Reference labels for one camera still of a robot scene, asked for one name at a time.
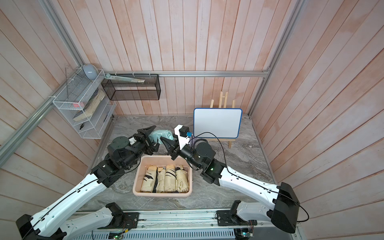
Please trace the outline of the green umbrella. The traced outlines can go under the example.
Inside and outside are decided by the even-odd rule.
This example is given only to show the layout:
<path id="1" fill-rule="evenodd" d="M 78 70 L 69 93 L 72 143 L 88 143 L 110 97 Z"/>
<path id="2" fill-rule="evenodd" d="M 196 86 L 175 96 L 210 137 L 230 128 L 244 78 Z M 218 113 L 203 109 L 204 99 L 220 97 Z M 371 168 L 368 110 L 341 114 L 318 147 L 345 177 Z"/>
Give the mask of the green umbrella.
<path id="1" fill-rule="evenodd" d="M 156 144 L 163 144 L 161 137 L 171 140 L 174 140 L 173 133 L 170 130 L 155 130 L 149 135 L 151 142 Z"/>

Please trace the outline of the pink plastic storage box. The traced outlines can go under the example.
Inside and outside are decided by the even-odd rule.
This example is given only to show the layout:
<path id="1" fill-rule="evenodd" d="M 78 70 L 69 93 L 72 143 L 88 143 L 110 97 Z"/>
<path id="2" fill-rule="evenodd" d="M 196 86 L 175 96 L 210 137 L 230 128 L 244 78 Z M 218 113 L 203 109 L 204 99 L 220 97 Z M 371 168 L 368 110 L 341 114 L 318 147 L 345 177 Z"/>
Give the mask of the pink plastic storage box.
<path id="1" fill-rule="evenodd" d="M 144 156 L 133 193 L 138 197 L 186 198 L 193 190 L 192 168 L 181 157 Z"/>

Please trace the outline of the beige striped umbrella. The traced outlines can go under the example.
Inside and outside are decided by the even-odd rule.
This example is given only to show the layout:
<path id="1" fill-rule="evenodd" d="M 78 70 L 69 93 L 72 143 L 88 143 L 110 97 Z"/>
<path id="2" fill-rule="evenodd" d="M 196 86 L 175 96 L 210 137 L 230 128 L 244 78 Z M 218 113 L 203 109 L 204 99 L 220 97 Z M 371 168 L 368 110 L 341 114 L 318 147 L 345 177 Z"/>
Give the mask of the beige striped umbrella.
<path id="1" fill-rule="evenodd" d="M 174 165 L 166 166 L 165 192 L 173 193 L 176 191 L 176 168 Z"/>

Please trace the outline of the beige umbrella black stripes small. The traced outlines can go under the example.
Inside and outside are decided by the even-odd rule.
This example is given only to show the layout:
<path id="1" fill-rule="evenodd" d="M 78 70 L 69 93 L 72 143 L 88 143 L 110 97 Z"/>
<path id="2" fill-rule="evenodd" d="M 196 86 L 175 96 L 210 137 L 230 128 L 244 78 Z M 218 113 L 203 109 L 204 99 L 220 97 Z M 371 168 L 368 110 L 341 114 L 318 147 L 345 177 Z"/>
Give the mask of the beige umbrella black stripes small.
<path id="1" fill-rule="evenodd" d="M 183 166 L 176 167 L 176 190 L 179 193 L 187 193 L 189 191 L 189 182 L 187 171 Z"/>

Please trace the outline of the beige umbrella black band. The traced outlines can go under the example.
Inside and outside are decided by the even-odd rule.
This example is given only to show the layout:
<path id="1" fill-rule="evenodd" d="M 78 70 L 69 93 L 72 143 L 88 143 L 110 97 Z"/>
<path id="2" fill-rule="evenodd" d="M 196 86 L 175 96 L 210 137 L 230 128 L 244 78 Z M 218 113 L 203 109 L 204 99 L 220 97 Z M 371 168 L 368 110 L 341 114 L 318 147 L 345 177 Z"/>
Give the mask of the beige umbrella black band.
<path id="1" fill-rule="evenodd" d="M 145 172 L 141 192 L 143 193 L 152 193 L 155 187 L 155 183 L 157 180 L 157 166 L 149 166 Z"/>

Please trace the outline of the plain beige umbrella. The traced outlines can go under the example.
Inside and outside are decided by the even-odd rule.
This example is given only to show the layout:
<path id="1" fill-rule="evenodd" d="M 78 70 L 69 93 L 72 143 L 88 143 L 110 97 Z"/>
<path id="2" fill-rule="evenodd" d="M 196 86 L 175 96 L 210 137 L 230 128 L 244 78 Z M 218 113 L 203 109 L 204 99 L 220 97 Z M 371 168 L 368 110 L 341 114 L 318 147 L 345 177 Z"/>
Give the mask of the plain beige umbrella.
<path id="1" fill-rule="evenodd" d="M 165 178 L 166 178 L 166 169 L 164 167 L 158 168 L 156 193 L 164 193 L 165 192 Z"/>

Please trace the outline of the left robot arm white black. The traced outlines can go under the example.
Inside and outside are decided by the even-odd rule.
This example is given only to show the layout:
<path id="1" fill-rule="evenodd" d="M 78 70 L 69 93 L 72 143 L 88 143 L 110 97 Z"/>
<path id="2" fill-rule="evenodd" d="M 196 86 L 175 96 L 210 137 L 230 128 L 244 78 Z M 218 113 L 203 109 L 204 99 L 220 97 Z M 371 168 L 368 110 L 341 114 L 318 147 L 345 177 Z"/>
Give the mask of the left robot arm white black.
<path id="1" fill-rule="evenodd" d="M 23 240 L 63 240 L 75 234 L 76 226 L 65 221 L 94 196 L 112 186 L 138 166 L 143 154 L 152 155 L 159 143 L 150 138 L 156 127 L 139 129 L 136 134 L 118 137 L 108 145 L 109 153 L 72 190 L 34 215 L 23 215 L 16 225 Z"/>

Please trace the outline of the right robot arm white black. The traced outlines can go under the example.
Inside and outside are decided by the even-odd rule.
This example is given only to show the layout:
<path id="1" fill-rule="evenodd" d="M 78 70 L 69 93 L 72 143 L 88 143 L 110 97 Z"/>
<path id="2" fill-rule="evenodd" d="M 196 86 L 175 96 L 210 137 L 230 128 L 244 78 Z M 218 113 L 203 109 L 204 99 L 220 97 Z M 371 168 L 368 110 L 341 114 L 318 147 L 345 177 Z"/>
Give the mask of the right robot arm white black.
<path id="1" fill-rule="evenodd" d="M 286 183 L 268 184 L 243 175 L 215 159 L 216 152 L 207 141 L 189 145 L 189 138 L 161 137 L 172 160 L 181 157 L 209 184 L 236 190 L 255 200 L 254 203 L 234 201 L 229 211 L 217 213 L 218 224 L 241 226 L 252 221 L 271 222 L 278 229 L 296 232 L 300 203 L 293 188 Z"/>

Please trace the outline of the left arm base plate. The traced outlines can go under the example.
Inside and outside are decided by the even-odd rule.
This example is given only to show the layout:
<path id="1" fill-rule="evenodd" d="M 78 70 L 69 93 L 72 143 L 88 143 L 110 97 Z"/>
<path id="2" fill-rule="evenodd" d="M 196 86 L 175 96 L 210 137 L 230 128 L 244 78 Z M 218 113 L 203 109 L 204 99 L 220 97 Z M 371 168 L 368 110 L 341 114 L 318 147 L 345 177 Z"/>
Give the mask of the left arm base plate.
<path id="1" fill-rule="evenodd" d="M 138 225 L 139 215 L 138 212 L 117 214 L 113 217 L 111 225 L 114 228 L 135 229 Z"/>

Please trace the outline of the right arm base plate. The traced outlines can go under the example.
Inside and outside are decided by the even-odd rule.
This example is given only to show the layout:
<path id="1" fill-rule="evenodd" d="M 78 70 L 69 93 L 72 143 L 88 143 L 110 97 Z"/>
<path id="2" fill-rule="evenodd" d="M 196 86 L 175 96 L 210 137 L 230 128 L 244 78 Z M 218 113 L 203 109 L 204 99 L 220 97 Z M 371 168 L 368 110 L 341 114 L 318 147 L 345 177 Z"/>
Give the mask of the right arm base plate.
<path id="1" fill-rule="evenodd" d="M 223 226 L 256 226 L 257 221 L 244 221 L 238 217 L 235 213 L 232 213 L 231 210 L 220 210 L 216 211 L 216 219 L 218 225 Z"/>

